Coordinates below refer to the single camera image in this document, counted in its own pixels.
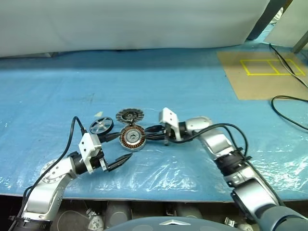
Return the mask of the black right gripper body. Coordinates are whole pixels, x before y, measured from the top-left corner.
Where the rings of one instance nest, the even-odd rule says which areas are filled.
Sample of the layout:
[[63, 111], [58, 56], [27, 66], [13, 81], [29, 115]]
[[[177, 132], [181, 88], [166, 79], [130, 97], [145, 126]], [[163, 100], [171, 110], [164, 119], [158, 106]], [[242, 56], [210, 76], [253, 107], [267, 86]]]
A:
[[171, 125], [168, 123], [165, 123], [164, 127], [164, 145], [169, 146], [171, 143], [174, 143], [176, 141], [175, 132]]

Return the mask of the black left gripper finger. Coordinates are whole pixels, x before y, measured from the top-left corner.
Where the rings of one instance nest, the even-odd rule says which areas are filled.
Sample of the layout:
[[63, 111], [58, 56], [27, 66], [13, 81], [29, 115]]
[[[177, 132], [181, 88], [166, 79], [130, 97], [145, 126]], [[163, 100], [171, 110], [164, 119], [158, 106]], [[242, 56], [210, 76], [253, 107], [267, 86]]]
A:
[[108, 133], [108, 134], [104, 134], [104, 135], [99, 135], [99, 141], [100, 143], [104, 143], [104, 142], [110, 142], [116, 138], [118, 138], [120, 136], [120, 133]]
[[113, 171], [120, 166], [122, 166], [124, 163], [126, 163], [132, 156], [132, 153], [125, 154], [123, 156], [120, 156], [117, 158], [113, 163], [107, 165], [107, 171]]

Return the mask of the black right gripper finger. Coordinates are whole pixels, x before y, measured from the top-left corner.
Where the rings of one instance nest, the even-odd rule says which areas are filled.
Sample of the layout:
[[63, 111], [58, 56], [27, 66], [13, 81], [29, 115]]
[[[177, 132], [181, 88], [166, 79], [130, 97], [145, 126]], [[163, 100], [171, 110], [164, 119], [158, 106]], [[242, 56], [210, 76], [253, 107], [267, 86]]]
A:
[[146, 134], [145, 139], [150, 141], [166, 141], [166, 137], [163, 134]]
[[165, 127], [162, 125], [154, 125], [147, 127], [144, 131], [149, 133], [158, 133], [158, 132], [164, 132]]

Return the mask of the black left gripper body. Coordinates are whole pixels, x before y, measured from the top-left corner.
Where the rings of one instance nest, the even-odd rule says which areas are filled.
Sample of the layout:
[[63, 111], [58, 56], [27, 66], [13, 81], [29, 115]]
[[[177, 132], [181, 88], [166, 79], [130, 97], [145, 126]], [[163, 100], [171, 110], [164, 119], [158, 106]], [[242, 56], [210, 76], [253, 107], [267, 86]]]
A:
[[101, 168], [103, 171], [108, 170], [108, 164], [105, 161], [104, 154], [98, 154], [90, 159], [92, 169]]

